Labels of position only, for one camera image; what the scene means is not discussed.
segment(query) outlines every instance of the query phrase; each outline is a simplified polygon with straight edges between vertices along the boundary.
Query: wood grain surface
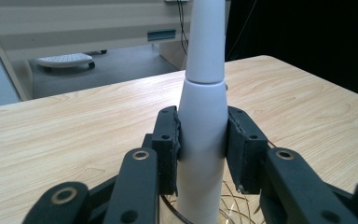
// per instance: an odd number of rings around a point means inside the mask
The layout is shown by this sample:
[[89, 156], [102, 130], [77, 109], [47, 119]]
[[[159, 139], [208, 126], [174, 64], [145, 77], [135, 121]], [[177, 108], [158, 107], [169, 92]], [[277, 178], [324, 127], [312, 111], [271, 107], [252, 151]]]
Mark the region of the wood grain surface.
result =
[[[93, 188], [116, 175], [159, 110], [178, 105], [183, 80], [177, 72], [0, 106], [0, 223], [22, 222], [57, 184]], [[226, 63], [226, 81], [228, 104], [271, 142], [299, 152], [324, 181], [354, 190], [358, 94], [268, 56]], [[249, 203], [244, 213], [254, 214], [257, 201]]]

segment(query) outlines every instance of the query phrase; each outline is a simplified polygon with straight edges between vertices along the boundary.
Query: white cylindrical object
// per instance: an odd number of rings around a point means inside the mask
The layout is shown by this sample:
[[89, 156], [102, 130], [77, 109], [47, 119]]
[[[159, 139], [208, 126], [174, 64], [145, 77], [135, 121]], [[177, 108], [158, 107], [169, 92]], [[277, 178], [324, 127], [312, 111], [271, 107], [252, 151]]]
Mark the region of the white cylindrical object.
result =
[[225, 78], [225, 0], [194, 0], [186, 78], [217, 83]]
[[180, 107], [178, 211], [193, 223], [216, 223], [224, 171], [226, 84], [185, 80]]
[[217, 223], [227, 128], [225, 0], [194, 0], [186, 80], [179, 104], [178, 211]]

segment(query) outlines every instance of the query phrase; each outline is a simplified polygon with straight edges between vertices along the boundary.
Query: black cable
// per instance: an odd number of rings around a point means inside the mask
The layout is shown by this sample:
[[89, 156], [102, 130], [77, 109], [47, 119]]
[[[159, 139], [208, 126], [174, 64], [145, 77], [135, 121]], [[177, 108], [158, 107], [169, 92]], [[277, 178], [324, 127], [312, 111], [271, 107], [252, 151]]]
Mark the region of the black cable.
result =
[[162, 201], [165, 203], [165, 205], [167, 205], [167, 207], [170, 209], [170, 211], [177, 217], [179, 218], [183, 223], [185, 224], [193, 224], [191, 221], [189, 221], [187, 218], [185, 218], [182, 214], [180, 214], [173, 206], [172, 204], [168, 201], [167, 197], [164, 195], [160, 195]]
[[184, 37], [185, 40], [186, 40], [186, 43], [188, 45], [188, 40], [187, 40], [187, 36], [185, 34], [185, 29], [184, 29], [185, 15], [184, 15], [184, 12], [183, 12], [183, 3], [182, 3], [182, 0], [176, 0], [176, 3], [178, 4], [179, 20], [180, 20], [180, 26], [181, 26], [181, 29], [182, 29], [180, 40], [181, 40], [181, 43], [182, 43], [182, 49], [185, 52], [185, 55], [187, 55], [187, 51], [186, 51], [184, 41], [183, 41], [183, 37]]
[[254, 9], [255, 9], [255, 4], [256, 4], [256, 3], [257, 3], [257, 0], [255, 0], [254, 4], [253, 4], [253, 6], [252, 6], [251, 11], [249, 12], [248, 17], [246, 18], [245, 24], [242, 26], [242, 29], [241, 29], [241, 31], [240, 31], [240, 34], [238, 35], [237, 39], [235, 40], [234, 45], [232, 46], [231, 50], [229, 51], [229, 53], [228, 53], [228, 55], [227, 55], [227, 57], [226, 57], [226, 61], [227, 61], [227, 59], [229, 58], [229, 56], [231, 55], [232, 51], [235, 49], [235, 46], [238, 44], [238, 41], [239, 41], [240, 38], [241, 38], [242, 32], [245, 30], [245, 27], [246, 27], [246, 25], [248, 24], [248, 20], [249, 20], [249, 18], [251, 17], [251, 15], [252, 15], [252, 13], [253, 13], [253, 11], [254, 11]]

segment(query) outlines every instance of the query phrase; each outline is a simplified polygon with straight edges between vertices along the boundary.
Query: floor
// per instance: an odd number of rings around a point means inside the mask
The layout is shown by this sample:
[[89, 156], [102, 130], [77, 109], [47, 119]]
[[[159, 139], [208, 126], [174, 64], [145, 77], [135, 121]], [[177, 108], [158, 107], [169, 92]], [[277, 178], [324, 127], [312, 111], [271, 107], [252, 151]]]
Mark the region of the floor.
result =
[[159, 45], [145, 45], [124, 49], [87, 52], [95, 62], [95, 68], [87, 64], [73, 68], [53, 68], [51, 72], [30, 61], [34, 73], [34, 98], [70, 91], [81, 91], [103, 85], [152, 77], [177, 69], [159, 55]]

